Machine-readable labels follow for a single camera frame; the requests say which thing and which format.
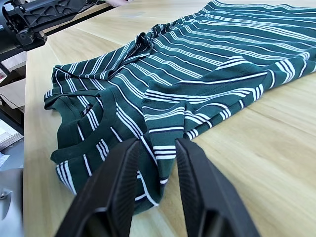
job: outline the light wood surface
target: light wood surface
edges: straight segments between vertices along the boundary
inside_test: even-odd
[[[316,7],[315,0],[223,0]],[[61,123],[43,109],[55,64],[112,51],[141,31],[197,12],[207,0],[135,0],[48,38],[27,55],[24,226],[26,237],[51,237],[73,195],[50,161]],[[316,236],[316,74],[267,92],[194,141],[235,185],[263,237]],[[184,237],[174,168],[157,208],[133,218],[132,237]]]

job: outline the folded fabric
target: folded fabric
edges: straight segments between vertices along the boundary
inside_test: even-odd
[[[142,148],[136,213],[160,202],[176,138],[193,139],[271,88],[316,71],[316,9],[210,2],[103,56],[55,66],[51,159],[74,193],[117,143]]]

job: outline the green striped shirt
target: green striped shirt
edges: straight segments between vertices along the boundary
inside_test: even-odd
[[[74,193],[117,143],[141,141],[136,212],[158,205],[176,138],[193,139],[271,88],[316,71],[316,9],[210,2],[103,56],[55,66],[51,159]]]

